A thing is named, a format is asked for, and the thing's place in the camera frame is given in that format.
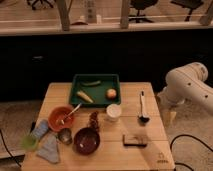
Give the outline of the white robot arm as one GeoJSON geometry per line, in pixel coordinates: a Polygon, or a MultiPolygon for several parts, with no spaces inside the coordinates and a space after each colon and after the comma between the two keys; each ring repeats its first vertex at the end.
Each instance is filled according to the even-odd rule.
{"type": "Polygon", "coordinates": [[[157,94],[162,121],[166,127],[176,116],[174,109],[182,105],[186,99],[213,115],[213,88],[205,84],[207,78],[207,67],[200,62],[174,68],[166,74],[166,86],[157,94]]]}

